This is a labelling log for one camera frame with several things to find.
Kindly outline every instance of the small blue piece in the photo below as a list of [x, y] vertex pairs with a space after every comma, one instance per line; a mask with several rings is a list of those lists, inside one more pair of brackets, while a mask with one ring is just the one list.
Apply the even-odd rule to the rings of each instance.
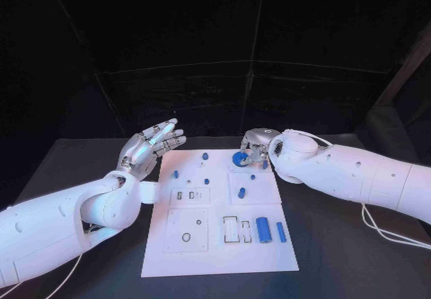
[[243, 198], [244, 197], [244, 188], [239, 189], [237, 197]]
[[257, 241], [259, 241], [259, 243], [272, 242], [269, 225], [268, 225], [268, 218], [266, 217], [259, 217], [256, 219], [256, 226], [257, 226]]
[[246, 153], [242, 153], [240, 151], [237, 151], [234, 154], [233, 154], [233, 157], [232, 157], [232, 162], [233, 164], [237, 166], [237, 167], [244, 167], [246, 165], [240, 165], [239, 162], [247, 157], [247, 154]]
[[279, 241], [281, 241], [281, 243], [285, 243], [285, 234], [283, 234], [281, 222], [276, 222], [276, 228], [278, 228], [278, 234], [279, 234]]

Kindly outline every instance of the robotic arm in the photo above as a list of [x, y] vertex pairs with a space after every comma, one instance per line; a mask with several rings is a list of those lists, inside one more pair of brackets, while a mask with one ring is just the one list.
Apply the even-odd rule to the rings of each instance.
[[171, 119], [132, 136], [116, 170], [102, 179], [0, 212], [0, 288], [53, 270], [132, 224], [141, 202], [158, 198], [158, 183], [141, 180], [157, 157], [185, 142], [175, 123]]
[[[318, 146], [318, 139], [327, 146]], [[253, 151], [246, 156], [246, 145]], [[295, 130], [265, 128], [244, 133], [244, 166], [269, 156], [278, 176], [325, 194], [399, 211], [431, 224], [431, 168], [389, 159], [363, 149], [332, 145]]]

